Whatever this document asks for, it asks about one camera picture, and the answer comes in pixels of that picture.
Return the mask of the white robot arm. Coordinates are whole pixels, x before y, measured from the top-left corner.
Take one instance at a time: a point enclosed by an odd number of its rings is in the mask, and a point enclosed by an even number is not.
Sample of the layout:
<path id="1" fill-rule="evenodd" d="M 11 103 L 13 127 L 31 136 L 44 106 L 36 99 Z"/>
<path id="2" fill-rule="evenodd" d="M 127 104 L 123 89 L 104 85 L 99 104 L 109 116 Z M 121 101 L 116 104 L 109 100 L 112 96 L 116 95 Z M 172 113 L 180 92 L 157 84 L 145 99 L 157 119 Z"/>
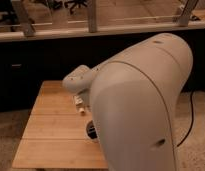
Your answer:
<path id="1" fill-rule="evenodd" d="M 188 43 L 161 33 L 64 77 L 92 113 L 109 171 L 178 171 L 174 115 L 192 66 Z"/>

